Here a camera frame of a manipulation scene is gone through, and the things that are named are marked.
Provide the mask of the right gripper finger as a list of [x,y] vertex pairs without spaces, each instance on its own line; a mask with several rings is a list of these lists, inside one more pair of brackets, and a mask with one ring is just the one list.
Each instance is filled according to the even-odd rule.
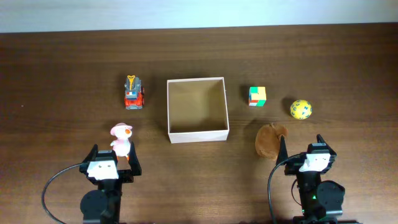
[[288,159],[287,148],[286,148],[286,144],[285,144],[285,136],[280,135],[279,140],[280,140],[280,148],[279,148],[279,153],[278,153],[277,160],[276,160],[275,164],[276,165],[278,165],[278,164],[284,165],[285,160]]
[[321,134],[317,134],[317,143],[323,143],[323,144],[326,143]]

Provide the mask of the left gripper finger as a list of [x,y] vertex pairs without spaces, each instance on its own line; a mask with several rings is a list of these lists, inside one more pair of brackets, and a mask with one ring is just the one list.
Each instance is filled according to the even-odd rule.
[[131,142],[131,146],[130,146],[128,163],[131,167],[131,174],[133,176],[142,175],[142,168],[141,168],[141,165],[137,158],[137,154],[136,154],[136,150],[135,150],[135,146],[134,146],[133,142]]
[[87,163],[87,162],[91,162],[91,161],[95,160],[97,152],[98,152],[98,145],[94,144],[93,148],[88,153],[88,155],[84,158],[82,163]]

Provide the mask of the brown plush toy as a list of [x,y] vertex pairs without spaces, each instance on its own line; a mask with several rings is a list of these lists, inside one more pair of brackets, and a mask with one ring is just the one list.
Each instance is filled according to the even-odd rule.
[[280,151],[281,137],[287,137],[288,130],[285,126],[277,123],[263,125],[257,132],[255,140],[256,152],[259,156],[277,160]]

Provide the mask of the multicolour puzzle cube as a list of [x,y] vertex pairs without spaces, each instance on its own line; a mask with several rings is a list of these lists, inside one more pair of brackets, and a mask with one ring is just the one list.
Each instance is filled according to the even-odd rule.
[[251,86],[249,88],[249,106],[263,107],[266,100],[267,95],[264,86]]

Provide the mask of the red grey toy truck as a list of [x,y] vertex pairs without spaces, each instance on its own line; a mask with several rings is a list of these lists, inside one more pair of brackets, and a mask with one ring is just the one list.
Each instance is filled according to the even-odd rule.
[[124,84],[124,104],[127,110],[140,110],[144,106],[144,87],[135,75],[128,75]]

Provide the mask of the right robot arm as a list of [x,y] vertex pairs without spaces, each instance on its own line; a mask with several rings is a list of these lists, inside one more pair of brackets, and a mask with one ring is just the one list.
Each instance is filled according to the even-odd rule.
[[332,167],[336,152],[317,135],[307,151],[288,156],[285,137],[280,137],[280,150],[276,167],[284,166],[285,175],[296,176],[302,215],[293,217],[294,223],[337,223],[343,214],[345,188],[331,180],[321,180]]

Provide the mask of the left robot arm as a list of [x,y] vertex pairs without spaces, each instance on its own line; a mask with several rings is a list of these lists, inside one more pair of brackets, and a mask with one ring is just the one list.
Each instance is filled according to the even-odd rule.
[[123,184],[134,182],[142,174],[133,144],[129,149],[129,169],[117,168],[118,158],[114,150],[100,151],[94,145],[79,167],[79,171],[95,186],[86,193],[80,203],[83,223],[119,223]]

